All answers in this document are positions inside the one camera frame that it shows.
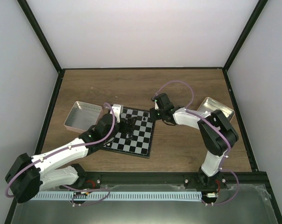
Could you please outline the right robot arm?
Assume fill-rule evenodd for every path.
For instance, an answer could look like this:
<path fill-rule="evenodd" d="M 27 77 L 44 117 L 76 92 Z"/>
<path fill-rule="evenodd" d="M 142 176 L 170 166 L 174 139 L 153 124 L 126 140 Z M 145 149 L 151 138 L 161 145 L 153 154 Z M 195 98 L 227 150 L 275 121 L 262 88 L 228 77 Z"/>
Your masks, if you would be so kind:
<path fill-rule="evenodd" d="M 168 125 L 183 125 L 200 131 L 207 154 L 198 170 L 198 182 L 204 188 L 211 187 L 224 159 L 239 140 L 230 121 L 219 109 L 199 112 L 182 106 L 175 107 L 165 93 L 155 95 L 151 100 L 155 103 L 150 109 L 150 116 L 154 121 L 161 120 Z"/>

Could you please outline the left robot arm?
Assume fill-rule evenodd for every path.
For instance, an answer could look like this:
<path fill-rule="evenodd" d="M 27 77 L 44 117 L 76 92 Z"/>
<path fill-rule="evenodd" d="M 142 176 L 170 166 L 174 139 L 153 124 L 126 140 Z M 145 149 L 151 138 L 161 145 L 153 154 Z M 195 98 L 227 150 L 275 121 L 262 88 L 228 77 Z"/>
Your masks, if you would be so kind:
<path fill-rule="evenodd" d="M 132 136 L 136 121 L 136 117 L 117 118 L 108 113 L 96 125 L 62 147 L 34 156 L 21 154 L 5 177 L 8 189 L 12 192 L 6 193 L 6 196 L 24 203 L 39 191 L 53 187 L 82 189 L 87 183 L 87 174 L 82 166 L 77 163 L 67 167 L 64 165 L 103 149 L 117 133 Z"/>

